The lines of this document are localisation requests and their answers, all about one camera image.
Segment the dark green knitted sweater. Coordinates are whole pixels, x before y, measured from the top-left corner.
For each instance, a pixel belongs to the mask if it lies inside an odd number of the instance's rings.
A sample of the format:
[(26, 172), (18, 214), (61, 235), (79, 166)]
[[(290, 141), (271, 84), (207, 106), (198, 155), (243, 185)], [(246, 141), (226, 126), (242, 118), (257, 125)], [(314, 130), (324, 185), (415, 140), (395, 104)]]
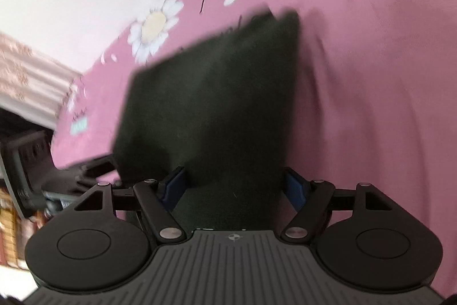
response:
[(300, 19), (255, 15), (136, 73), (112, 152), (125, 182), (188, 173), (187, 230), (264, 230), (286, 162)]

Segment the beige patterned curtain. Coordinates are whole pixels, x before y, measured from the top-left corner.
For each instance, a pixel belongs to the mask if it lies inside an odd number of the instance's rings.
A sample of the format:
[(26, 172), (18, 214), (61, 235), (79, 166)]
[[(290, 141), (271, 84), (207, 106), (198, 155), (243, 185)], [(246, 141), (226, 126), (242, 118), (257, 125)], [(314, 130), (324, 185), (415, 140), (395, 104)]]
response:
[(1, 34), (1, 108), (55, 129), (79, 72)]

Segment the pink floral bed sheet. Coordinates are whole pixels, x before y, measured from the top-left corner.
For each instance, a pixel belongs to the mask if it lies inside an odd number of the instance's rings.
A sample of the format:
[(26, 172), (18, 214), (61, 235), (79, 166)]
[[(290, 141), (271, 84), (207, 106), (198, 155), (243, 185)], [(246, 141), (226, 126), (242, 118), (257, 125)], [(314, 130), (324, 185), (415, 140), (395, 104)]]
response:
[(155, 63), (254, 9), (297, 10), (305, 51), (289, 164), (376, 185), (456, 252), (456, 0), (166, 0)]

